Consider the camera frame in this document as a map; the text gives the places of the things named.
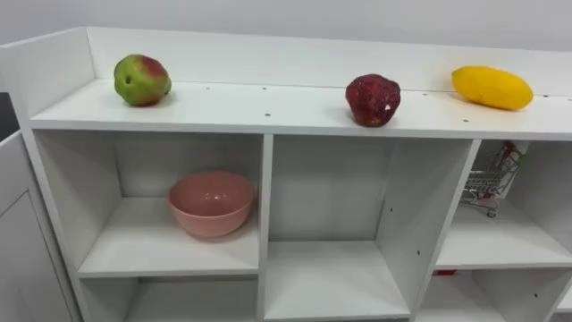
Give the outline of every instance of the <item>toy shopping cart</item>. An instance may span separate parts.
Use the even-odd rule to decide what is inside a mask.
[[[495,218],[499,206],[496,198],[510,186],[524,160],[525,155],[514,143],[505,141],[488,158],[484,170],[471,170],[460,203],[483,208],[488,217]]]

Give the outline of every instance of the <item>white wall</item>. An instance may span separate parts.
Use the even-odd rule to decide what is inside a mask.
[[[3,0],[0,7],[0,44],[94,25],[572,50],[569,0]]]

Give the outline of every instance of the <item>ceramic bowl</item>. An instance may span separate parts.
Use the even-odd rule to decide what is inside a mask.
[[[199,237],[217,237],[232,233],[246,221],[254,187],[237,174],[203,172],[175,183],[169,200],[184,230]]]

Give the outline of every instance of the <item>yellow mango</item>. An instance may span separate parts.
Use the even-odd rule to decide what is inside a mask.
[[[452,79],[460,96],[484,106],[518,110],[533,99],[526,81],[491,67],[461,67],[453,72]]]

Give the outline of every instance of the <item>cabinet door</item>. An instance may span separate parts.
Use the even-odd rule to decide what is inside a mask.
[[[0,321],[71,321],[27,192],[0,215],[0,261]]]

